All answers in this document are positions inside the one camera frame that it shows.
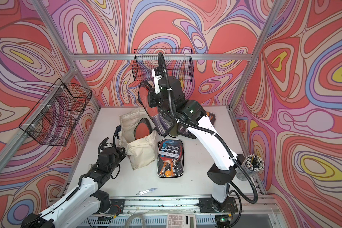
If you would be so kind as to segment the cream canvas tote bag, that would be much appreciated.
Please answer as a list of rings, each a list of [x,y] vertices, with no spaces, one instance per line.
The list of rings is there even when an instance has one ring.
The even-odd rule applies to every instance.
[[[151,132],[146,136],[136,139],[135,129],[139,122],[145,118],[150,121],[149,116],[143,108],[136,108],[131,112],[119,116],[121,132],[120,146],[125,148],[133,170],[140,169],[152,163],[156,158],[157,131],[151,123]]]

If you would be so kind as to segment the clear red ping pong case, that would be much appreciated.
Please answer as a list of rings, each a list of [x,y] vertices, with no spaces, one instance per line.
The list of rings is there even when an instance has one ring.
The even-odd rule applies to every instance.
[[[191,139],[196,139],[197,137],[192,134],[191,132],[188,131],[187,127],[184,125],[179,124],[177,128],[177,133],[181,136],[191,138]]]

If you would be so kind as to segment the olive ping pong paddle case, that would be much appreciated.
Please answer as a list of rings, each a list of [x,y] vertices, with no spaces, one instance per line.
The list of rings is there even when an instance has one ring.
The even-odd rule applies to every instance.
[[[169,136],[172,137],[172,138],[177,138],[179,136],[178,127],[177,126],[174,126],[171,129],[171,131],[169,132]]]

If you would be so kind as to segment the clear Deerway ping pong set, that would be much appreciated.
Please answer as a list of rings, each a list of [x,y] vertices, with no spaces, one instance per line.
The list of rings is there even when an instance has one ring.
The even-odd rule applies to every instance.
[[[178,139],[163,139],[158,142],[159,178],[178,178],[184,173],[183,142]]]

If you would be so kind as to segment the black white-trimmed ping pong case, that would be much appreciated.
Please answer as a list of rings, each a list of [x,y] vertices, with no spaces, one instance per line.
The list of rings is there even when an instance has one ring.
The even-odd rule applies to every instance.
[[[212,112],[207,112],[207,116],[211,122],[211,124],[214,126],[215,125],[215,121],[216,121],[216,115]]]

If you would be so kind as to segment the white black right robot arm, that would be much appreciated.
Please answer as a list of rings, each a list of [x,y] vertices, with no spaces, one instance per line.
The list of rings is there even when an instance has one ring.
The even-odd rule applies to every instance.
[[[243,170],[244,156],[232,151],[217,133],[206,111],[195,100],[187,100],[181,89],[181,83],[175,77],[154,76],[154,88],[148,91],[147,101],[142,103],[158,131],[164,133],[174,126],[183,126],[209,152],[214,164],[207,175],[214,183],[212,199],[215,206],[223,206],[229,197],[229,187],[247,202],[255,204],[258,193],[252,179]],[[253,198],[247,197],[233,183],[237,171],[241,171],[249,182]]]

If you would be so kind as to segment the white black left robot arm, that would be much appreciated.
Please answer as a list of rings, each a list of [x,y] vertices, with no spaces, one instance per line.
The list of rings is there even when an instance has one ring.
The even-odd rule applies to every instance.
[[[105,138],[98,146],[97,161],[90,170],[80,176],[78,184],[52,206],[39,214],[29,214],[21,224],[22,228],[76,228],[89,216],[107,214],[112,203],[101,187],[110,179],[118,177],[120,163],[126,157],[125,148],[116,145],[121,126],[113,135],[113,141]]]

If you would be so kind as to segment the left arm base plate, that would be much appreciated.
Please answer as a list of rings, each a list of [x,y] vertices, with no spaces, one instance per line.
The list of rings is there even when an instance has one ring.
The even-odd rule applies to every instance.
[[[124,211],[125,199],[109,199],[108,202],[101,203],[96,214],[120,215]]]

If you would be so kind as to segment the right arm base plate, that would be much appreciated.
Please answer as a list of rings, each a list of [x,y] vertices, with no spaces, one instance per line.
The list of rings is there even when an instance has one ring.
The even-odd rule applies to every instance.
[[[227,197],[222,203],[210,197],[199,198],[199,203],[196,204],[201,213],[230,213],[238,212],[237,203],[234,197]]]

